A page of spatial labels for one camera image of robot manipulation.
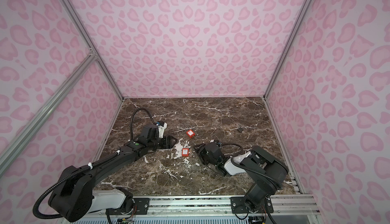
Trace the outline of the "red padlock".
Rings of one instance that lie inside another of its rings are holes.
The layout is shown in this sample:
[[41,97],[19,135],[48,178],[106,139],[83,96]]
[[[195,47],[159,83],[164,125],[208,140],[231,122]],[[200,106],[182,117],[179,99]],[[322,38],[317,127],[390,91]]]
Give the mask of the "red padlock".
[[195,133],[193,130],[188,130],[187,133],[186,133],[190,138],[193,138],[195,136]]
[[183,148],[182,149],[182,157],[189,157],[189,155],[190,155],[190,149],[189,148]]

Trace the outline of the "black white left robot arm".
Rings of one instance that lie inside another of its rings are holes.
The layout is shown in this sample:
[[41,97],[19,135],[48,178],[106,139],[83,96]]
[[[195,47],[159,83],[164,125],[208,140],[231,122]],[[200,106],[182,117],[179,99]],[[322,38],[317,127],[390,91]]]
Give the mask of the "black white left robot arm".
[[93,189],[109,175],[148,153],[173,148],[178,139],[164,135],[165,128],[166,124],[161,121],[148,124],[138,136],[111,155],[79,168],[67,167],[58,182],[38,197],[32,208],[33,215],[43,220],[63,217],[72,223],[90,212],[98,211],[98,205],[102,209],[123,208],[129,212],[133,196],[127,190],[121,188],[117,191],[119,196],[107,203],[102,196],[95,195]]

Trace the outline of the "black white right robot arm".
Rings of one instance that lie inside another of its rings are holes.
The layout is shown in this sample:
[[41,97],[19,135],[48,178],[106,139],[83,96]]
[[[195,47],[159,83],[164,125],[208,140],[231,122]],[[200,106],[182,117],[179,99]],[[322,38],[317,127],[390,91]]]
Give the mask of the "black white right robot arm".
[[213,166],[213,170],[220,175],[246,173],[253,180],[253,185],[241,201],[232,205],[233,213],[269,213],[269,199],[283,189],[283,182],[288,175],[288,168],[282,161],[259,146],[245,153],[238,144],[223,144],[217,140],[196,145],[195,150],[202,164]]

